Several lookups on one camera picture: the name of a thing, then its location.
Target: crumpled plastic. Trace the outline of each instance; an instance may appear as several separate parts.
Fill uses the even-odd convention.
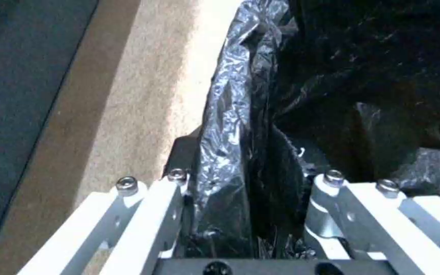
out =
[[[310,258],[315,175],[440,195],[440,0],[245,0],[192,169],[188,257]]]

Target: silver bolt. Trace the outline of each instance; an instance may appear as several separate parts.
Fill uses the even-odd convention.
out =
[[[124,176],[116,182],[115,186],[119,195],[123,197],[129,197],[138,191],[138,182],[132,176]]]
[[[167,174],[167,179],[169,181],[185,181],[188,177],[188,174],[183,169],[173,169]]]
[[[398,197],[398,192],[400,192],[398,184],[396,184],[394,181],[390,181],[387,179],[378,180],[378,182],[376,183],[376,189],[388,199],[394,199]]]
[[[344,175],[337,170],[329,170],[324,174],[324,182],[329,186],[339,188],[344,184]]]

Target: black metal plate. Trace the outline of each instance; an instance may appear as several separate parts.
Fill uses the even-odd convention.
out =
[[[160,259],[154,275],[394,275],[387,261]]]

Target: plastic liner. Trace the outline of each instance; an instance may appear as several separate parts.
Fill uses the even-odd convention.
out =
[[[313,176],[440,195],[440,0],[246,0],[212,79],[188,257],[311,258]]]

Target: black plastic bag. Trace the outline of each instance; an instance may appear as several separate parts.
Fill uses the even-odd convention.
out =
[[[310,258],[311,180],[330,168],[440,195],[440,0],[241,4],[203,115],[187,256]]]

